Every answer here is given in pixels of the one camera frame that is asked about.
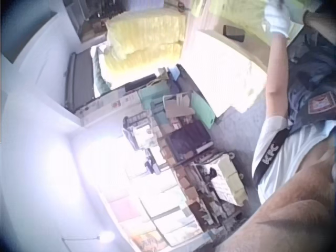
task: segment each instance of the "yellow cloth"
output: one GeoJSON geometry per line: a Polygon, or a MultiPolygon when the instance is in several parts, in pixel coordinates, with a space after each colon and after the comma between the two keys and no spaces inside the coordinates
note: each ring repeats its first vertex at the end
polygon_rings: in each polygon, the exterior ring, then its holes
{"type": "Polygon", "coordinates": [[[152,74],[159,67],[175,65],[180,58],[181,50],[180,43],[163,44],[145,50],[137,50],[128,54],[123,60],[116,59],[107,50],[104,59],[112,77],[112,84],[119,86],[152,74]]]}
{"type": "Polygon", "coordinates": [[[107,40],[116,58],[138,50],[184,40],[185,15],[171,9],[125,12],[106,22],[107,40]]]}
{"type": "Polygon", "coordinates": [[[118,87],[175,65],[182,51],[186,16],[172,9],[125,12],[106,22],[108,79],[118,87]]]}

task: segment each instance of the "person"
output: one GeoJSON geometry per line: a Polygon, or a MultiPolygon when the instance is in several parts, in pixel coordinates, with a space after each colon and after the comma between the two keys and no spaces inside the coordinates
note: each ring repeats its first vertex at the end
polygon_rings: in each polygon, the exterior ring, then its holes
{"type": "MultiPolygon", "coordinates": [[[[265,86],[266,119],[252,164],[252,175],[262,204],[305,163],[318,160],[335,141],[334,48],[331,44],[310,48],[289,72],[290,16],[287,7],[279,3],[270,1],[265,8],[265,20],[272,33],[265,86]]],[[[314,24],[321,27],[316,19],[314,24]]]]}
{"type": "Polygon", "coordinates": [[[265,18],[267,109],[252,167],[262,205],[215,252],[336,251],[332,46],[311,47],[289,71],[288,10],[268,3],[265,18]]]}

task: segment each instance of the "cardboard box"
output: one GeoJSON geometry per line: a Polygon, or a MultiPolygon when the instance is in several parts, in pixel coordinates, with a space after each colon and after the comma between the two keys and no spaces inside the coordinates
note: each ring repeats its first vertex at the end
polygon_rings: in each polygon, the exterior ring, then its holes
{"type": "Polygon", "coordinates": [[[190,182],[186,177],[181,178],[178,182],[183,189],[190,187],[190,182]]]}
{"type": "Polygon", "coordinates": [[[184,170],[184,167],[183,166],[178,166],[177,169],[175,169],[175,173],[176,173],[176,176],[178,177],[178,179],[181,179],[183,177],[186,177],[186,173],[185,173],[185,170],[184,170]]]}
{"type": "Polygon", "coordinates": [[[174,164],[176,164],[176,160],[175,160],[174,157],[171,157],[171,158],[167,159],[167,163],[168,163],[169,165],[174,165],[174,164]]]}
{"type": "Polygon", "coordinates": [[[195,187],[191,186],[184,190],[184,194],[188,200],[195,200],[198,198],[198,192],[195,187]]]}
{"type": "Polygon", "coordinates": [[[161,152],[163,158],[166,159],[166,160],[173,157],[173,153],[171,152],[171,150],[168,146],[165,146],[165,147],[161,148],[160,152],[161,152]]]}

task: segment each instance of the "white shirt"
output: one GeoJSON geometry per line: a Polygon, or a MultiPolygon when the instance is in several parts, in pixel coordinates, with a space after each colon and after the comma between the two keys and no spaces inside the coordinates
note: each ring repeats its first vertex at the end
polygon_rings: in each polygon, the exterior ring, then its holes
{"type": "MultiPolygon", "coordinates": [[[[254,153],[252,176],[276,133],[287,126],[287,119],[281,116],[273,116],[265,120],[254,153]]],[[[334,120],[323,121],[302,127],[299,131],[286,138],[258,186],[258,195],[262,204],[294,176],[307,153],[316,144],[326,139],[335,126],[336,121],[334,120]]]]}

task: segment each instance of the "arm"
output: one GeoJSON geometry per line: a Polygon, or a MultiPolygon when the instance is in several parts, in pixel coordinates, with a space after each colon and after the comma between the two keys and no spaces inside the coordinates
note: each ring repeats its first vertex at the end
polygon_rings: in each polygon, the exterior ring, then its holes
{"type": "Polygon", "coordinates": [[[270,0],[265,8],[265,20],[272,33],[266,81],[266,117],[287,115],[288,58],[287,38],[289,11],[280,0],[270,0]]]}
{"type": "Polygon", "coordinates": [[[266,117],[286,117],[288,109],[288,58],[287,39],[281,33],[274,33],[266,81],[266,117]]]}

